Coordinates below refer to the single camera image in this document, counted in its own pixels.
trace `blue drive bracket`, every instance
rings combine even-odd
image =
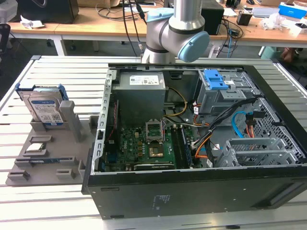
[[[228,85],[223,81],[222,75],[216,69],[205,69],[203,74],[211,90],[229,89]]]

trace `table leg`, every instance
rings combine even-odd
[[[95,52],[99,51],[99,42],[98,41],[93,41],[93,48]]]
[[[265,46],[261,47],[261,50],[259,51],[258,55],[261,57],[265,49]]]
[[[58,55],[66,56],[67,51],[64,45],[64,40],[62,40],[62,37],[60,35],[56,35],[52,37],[52,40],[54,42]]]

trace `blue box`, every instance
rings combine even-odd
[[[307,14],[307,8],[303,6],[291,6],[282,2],[279,5],[279,14],[301,19]]]

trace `wooden table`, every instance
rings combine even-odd
[[[246,4],[242,0],[239,9]],[[109,14],[110,17],[122,16],[122,12]],[[236,18],[229,17],[229,21],[236,23]],[[263,30],[259,25],[261,19],[251,18],[248,26],[241,26],[244,35],[239,39],[240,46],[276,46],[276,47],[301,47],[307,48],[307,34],[294,37],[289,34],[289,30]],[[136,21],[140,40],[146,41],[146,25],[141,20]],[[115,22],[100,17],[95,8],[80,8],[79,15],[74,24],[47,23],[45,28],[28,30],[19,23],[10,23],[12,33],[19,38],[42,38],[54,40],[58,55],[66,55],[66,49],[63,40],[93,40],[93,41],[128,41],[123,22]],[[132,41],[137,41],[136,31],[133,21],[127,22],[127,28]],[[210,36],[211,43],[217,48],[224,43],[227,38],[227,32],[221,25],[218,35]],[[98,50],[98,43],[94,42],[94,50]]]

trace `cardboard box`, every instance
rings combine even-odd
[[[287,5],[285,2],[279,5],[279,14],[301,19],[307,14],[307,7]]]
[[[307,34],[307,25],[303,23],[296,23],[290,28],[290,33],[295,36]]]
[[[78,0],[79,7],[95,7],[98,3],[99,8],[111,8],[119,4],[120,0]]]

